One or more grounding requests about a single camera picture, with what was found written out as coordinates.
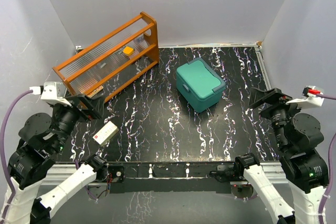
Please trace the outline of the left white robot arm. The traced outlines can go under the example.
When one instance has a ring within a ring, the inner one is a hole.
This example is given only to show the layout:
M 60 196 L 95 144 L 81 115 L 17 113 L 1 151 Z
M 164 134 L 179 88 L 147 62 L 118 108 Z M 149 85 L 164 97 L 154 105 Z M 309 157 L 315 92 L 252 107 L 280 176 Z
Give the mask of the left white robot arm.
M 79 121 L 101 119 L 104 97 L 84 94 L 70 97 L 70 104 L 56 102 L 53 114 L 30 116 L 19 131 L 19 145 L 8 162 L 2 161 L 8 183 L 1 223 L 50 223 L 57 210 L 80 189 L 108 177 L 108 163 L 94 154 L 49 193 L 37 196 L 53 158 L 62 152 L 66 140 Z

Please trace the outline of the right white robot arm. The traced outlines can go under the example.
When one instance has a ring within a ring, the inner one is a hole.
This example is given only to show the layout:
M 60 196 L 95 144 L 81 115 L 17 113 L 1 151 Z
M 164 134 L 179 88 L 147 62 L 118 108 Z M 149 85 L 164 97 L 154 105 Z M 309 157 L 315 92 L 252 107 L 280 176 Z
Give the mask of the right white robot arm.
M 269 106 L 259 115 L 271 121 L 279 151 L 279 161 L 293 196 L 290 207 L 270 182 L 257 157 L 237 156 L 234 174 L 247 180 L 264 203 L 273 223 L 325 223 L 325 204 L 332 186 L 331 171 L 317 152 L 323 142 L 320 122 L 303 109 L 318 108 L 326 96 L 315 86 L 306 86 L 302 98 L 294 99 L 280 89 L 251 88 L 249 108 Z

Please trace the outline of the teal medicine box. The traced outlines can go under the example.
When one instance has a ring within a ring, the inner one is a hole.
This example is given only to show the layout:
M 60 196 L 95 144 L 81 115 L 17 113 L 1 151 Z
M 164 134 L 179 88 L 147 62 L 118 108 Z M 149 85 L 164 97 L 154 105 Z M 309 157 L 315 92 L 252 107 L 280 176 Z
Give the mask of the teal medicine box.
M 176 88 L 201 113 L 220 101 L 226 82 L 202 58 L 195 58 L 177 68 Z

